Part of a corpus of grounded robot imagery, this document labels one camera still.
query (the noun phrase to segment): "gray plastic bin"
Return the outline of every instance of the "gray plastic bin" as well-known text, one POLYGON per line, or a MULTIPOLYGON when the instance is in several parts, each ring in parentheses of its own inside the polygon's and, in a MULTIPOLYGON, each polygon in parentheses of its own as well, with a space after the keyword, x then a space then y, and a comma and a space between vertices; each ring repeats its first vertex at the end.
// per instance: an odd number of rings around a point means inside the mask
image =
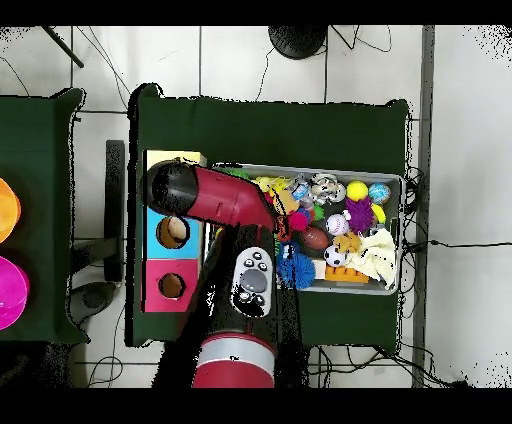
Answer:
POLYGON ((367 185, 376 182, 387 184, 391 189, 391 196, 384 204, 384 212, 386 214, 386 228, 393 235, 396 246, 396 278, 395 283, 391 285, 389 290, 384 288, 384 282, 379 282, 370 278, 367 284, 361 283, 345 283, 325 280, 315 280, 311 287, 303 291, 312 292, 332 292, 332 293, 351 293, 351 294, 367 294, 367 295, 390 295, 398 289, 400 281, 401 269, 400 262, 402 256, 402 237, 404 224, 404 206, 406 202, 405 181, 399 175, 392 174, 371 174, 364 172, 352 171, 336 171, 329 169, 309 169, 309 168, 289 168, 281 166, 268 165, 242 165, 243 170, 249 174, 251 178, 258 176, 293 178, 297 174, 303 172, 307 177, 312 177, 317 173, 329 173, 336 176, 339 182, 345 187, 354 180, 359 180, 367 185))

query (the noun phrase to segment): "circular hole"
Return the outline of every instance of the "circular hole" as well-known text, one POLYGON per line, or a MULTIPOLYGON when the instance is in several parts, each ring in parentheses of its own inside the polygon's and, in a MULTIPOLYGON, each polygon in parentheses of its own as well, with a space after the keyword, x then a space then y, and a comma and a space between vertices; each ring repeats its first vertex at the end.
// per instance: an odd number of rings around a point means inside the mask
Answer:
POLYGON ((156 227, 158 242, 167 249, 179 249, 190 237, 190 228, 187 221, 177 216, 168 216, 162 219, 156 227))
POLYGON ((163 296, 177 299, 185 291, 185 281, 178 274, 165 274, 158 282, 158 289, 163 296))

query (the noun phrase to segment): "purple fuzzy ball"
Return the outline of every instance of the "purple fuzzy ball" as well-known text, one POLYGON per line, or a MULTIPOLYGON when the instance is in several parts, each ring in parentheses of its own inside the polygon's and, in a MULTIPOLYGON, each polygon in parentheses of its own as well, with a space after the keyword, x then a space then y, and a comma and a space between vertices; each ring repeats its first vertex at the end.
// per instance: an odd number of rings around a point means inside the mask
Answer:
POLYGON ((354 233, 363 233, 373 224, 372 200, 366 196, 354 202, 346 198, 347 211, 350 214, 348 224, 354 233))

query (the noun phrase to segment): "orange toy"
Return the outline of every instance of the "orange toy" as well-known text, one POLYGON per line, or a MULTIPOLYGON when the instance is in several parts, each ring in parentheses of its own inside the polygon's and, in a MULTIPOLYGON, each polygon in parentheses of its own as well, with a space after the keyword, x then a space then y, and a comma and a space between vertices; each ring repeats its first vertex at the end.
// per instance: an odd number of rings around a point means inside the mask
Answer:
POLYGON ((345 268, 344 266, 333 268, 332 266, 327 265, 325 267, 325 280, 366 284, 370 281, 370 278, 353 268, 345 268))
POLYGON ((11 234, 20 219, 20 201, 11 187, 0 178, 0 243, 11 234))

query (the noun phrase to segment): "dark green tablecloth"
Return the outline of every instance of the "dark green tablecloth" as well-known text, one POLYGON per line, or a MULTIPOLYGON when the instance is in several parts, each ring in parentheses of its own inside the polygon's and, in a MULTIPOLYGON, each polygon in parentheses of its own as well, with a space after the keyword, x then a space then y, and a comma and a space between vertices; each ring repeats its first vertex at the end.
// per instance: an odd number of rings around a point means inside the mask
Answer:
MULTIPOLYGON (((134 345, 147 339, 174 340, 179 315, 140 312, 142 205, 136 181, 142 176, 143 150, 200 151, 209 163, 404 174, 404 100, 369 106, 165 99, 150 84, 132 94, 129 109, 129 202, 136 210, 129 225, 136 224, 130 231, 135 237, 136 278, 133 291, 128 291, 133 309, 127 314, 127 342, 134 345)), ((303 342, 380 345, 394 353, 397 297, 301 292, 303 342)))
POLYGON ((87 336, 68 319, 70 271, 71 116, 84 92, 52 98, 0 96, 0 177, 21 203, 21 218, 0 244, 0 256, 30 280, 23 315, 0 331, 0 341, 79 343, 87 336))

